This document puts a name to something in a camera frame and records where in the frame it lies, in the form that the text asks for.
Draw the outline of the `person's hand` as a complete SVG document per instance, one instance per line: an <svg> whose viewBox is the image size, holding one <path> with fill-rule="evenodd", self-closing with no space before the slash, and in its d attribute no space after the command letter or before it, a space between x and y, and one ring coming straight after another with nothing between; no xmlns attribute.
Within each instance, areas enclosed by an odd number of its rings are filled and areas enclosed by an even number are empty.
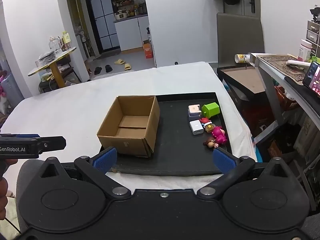
<svg viewBox="0 0 320 240"><path fill-rule="evenodd" d="M7 159L1 161L1 192L0 192L0 220L4 220L6 217L6 205L8 203L7 192L8 183L5 178L3 178L4 172L9 168L9 166L17 163L17 159Z"/></svg>

